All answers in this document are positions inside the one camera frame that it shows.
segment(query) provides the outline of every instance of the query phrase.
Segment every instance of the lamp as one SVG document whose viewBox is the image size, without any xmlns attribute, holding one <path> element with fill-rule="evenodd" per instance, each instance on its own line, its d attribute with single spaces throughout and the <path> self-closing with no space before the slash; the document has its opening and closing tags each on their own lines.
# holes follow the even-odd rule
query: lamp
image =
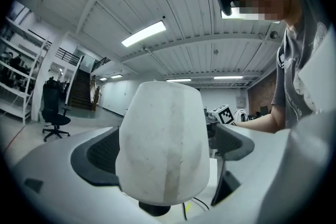
<svg viewBox="0 0 336 224">
<path fill-rule="evenodd" d="M 119 141 L 115 171 L 121 188 L 151 215 L 167 213 L 171 205 L 192 199 L 206 187 L 209 148 L 196 89 L 142 83 L 121 124 Z"/>
</svg>

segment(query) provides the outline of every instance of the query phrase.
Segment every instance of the gray t-shirt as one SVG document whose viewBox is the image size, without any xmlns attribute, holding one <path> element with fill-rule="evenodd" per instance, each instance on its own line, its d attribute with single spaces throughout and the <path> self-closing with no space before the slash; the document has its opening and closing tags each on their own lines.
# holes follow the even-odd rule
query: gray t-shirt
<svg viewBox="0 0 336 224">
<path fill-rule="evenodd" d="M 277 53 L 277 84 L 272 101 L 272 105 L 286 107 L 286 128 L 316 111 L 298 72 L 316 52 L 330 25 L 319 0 L 299 1 L 302 16 L 294 31 L 286 28 Z"/>
</svg>

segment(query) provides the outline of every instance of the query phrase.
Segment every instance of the white ceiling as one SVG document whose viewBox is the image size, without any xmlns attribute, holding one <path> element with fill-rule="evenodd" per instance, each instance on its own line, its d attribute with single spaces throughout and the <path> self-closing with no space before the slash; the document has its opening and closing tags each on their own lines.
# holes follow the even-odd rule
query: white ceiling
<svg viewBox="0 0 336 224">
<path fill-rule="evenodd" d="M 167 78 L 192 74 L 195 87 L 248 87 L 275 62 L 285 30 L 284 23 L 223 20 L 216 0 L 19 1 L 46 22 L 71 31 L 88 49 L 114 61 L 117 70 L 111 73 L 157 70 Z M 165 23 L 165 32 L 130 47 L 122 45 L 131 34 L 159 20 Z M 279 38 L 271 40 L 267 35 L 271 30 Z M 211 78 L 217 72 L 248 72 L 250 77 L 240 84 L 223 83 Z"/>
</svg>

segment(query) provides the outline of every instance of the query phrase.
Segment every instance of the brick wall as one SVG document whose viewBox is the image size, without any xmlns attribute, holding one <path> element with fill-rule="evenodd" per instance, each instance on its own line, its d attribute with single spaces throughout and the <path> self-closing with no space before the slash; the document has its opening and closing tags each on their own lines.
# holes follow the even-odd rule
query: brick wall
<svg viewBox="0 0 336 224">
<path fill-rule="evenodd" d="M 271 102 L 275 91 L 276 81 L 277 72 L 275 70 L 261 82 L 248 89 L 250 115 L 254 115 L 256 111 L 260 112 L 261 106 L 267 106 L 268 111 L 271 110 Z"/>
</svg>

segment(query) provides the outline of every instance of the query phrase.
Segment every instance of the staircase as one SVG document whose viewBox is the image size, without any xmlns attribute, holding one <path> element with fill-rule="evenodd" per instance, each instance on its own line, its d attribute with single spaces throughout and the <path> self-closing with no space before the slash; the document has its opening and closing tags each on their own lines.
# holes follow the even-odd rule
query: staircase
<svg viewBox="0 0 336 224">
<path fill-rule="evenodd" d="M 90 74 L 78 70 L 77 77 L 72 83 L 69 96 L 69 106 L 75 108 L 92 110 L 90 99 Z"/>
</svg>

